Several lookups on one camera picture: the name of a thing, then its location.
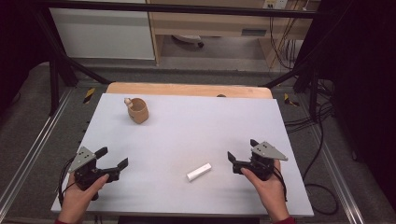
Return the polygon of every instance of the sleeve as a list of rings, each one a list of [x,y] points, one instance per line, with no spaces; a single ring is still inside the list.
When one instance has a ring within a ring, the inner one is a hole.
[[[54,222],[54,224],[68,224],[68,223],[65,223],[65,222],[62,222],[62,221],[56,219],[55,222]]]
[[[295,224],[295,223],[296,223],[296,221],[294,220],[293,217],[288,217],[285,220],[274,222],[274,224]]]

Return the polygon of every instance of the cup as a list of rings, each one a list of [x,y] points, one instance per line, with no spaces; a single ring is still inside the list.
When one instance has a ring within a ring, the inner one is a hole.
[[[149,118],[149,110],[146,102],[140,98],[130,100],[128,106],[129,117],[137,124],[143,123]]]

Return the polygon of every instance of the white wall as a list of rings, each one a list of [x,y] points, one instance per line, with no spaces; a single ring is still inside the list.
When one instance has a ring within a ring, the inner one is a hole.
[[[96,0],[146,3],[145,0]],[[52,8],[67,55],[154,60],[147,12]]]

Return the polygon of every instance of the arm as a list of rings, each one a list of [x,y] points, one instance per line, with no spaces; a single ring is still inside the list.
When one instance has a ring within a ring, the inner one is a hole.
[[[83,191],[75,184],[74,173],[70,174],[67,186],[71,187],[67,189],[64,195],[64,204],[55,224],[82,223],[93,195],[103,187],[107,179],[108,175],[104,175]]]
[[[275,167],[280,171],[279,160],[275,160]],[[241,171],[259,193],[262,205],[274,223],[282,223],[281,221],[288,221],[288,219],[291,219],[292,222],[286,223],[294,223],[286,207],[282,184],[274,175],[267,181],[262,181],[249,169],[242,168]]]

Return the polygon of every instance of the person's left hand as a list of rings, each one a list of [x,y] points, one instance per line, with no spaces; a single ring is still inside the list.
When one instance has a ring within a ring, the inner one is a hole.
[[[103,187],[107,179],[108,175],[100,177],[84,191],[75,184],[74,173],[70,174],[67,186],[73,185],[66,190],[58,220],[65,223],[80,223],[92,197]]]

